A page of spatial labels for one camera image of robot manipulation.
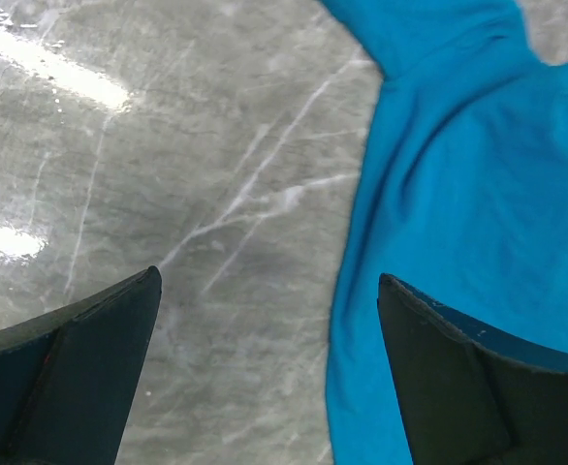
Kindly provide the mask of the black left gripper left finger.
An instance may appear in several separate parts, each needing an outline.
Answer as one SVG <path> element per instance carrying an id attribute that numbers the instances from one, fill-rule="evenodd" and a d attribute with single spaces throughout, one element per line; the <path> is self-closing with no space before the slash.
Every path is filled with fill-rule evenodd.
<path id="1" fill-rule="evenodd" d="M 115 462 L 161 294 L 151 266 L 0 330 L 0 464 Z"/>

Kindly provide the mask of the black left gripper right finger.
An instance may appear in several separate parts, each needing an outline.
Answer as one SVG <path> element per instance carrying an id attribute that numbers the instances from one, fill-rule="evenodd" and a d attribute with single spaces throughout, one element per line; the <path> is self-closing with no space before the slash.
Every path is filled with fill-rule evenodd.
<path id="1" fill-rule="evenodd" d="M 378 313 L 416 464 L 568 464 L 568 354 L 384 274 Z"/>

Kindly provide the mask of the blue t shirt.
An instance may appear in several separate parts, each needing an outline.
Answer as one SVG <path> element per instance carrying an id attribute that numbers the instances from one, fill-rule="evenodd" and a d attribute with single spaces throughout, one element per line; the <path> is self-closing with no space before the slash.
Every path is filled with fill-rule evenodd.
<path id="1" fill-rule="evenodd" d="M 389 273 L 568 353 L 568 64 L 514 1 L 330 1 L 384 80 L 331 307 L 338 464 L 411 460 L 376 307 Z"/>

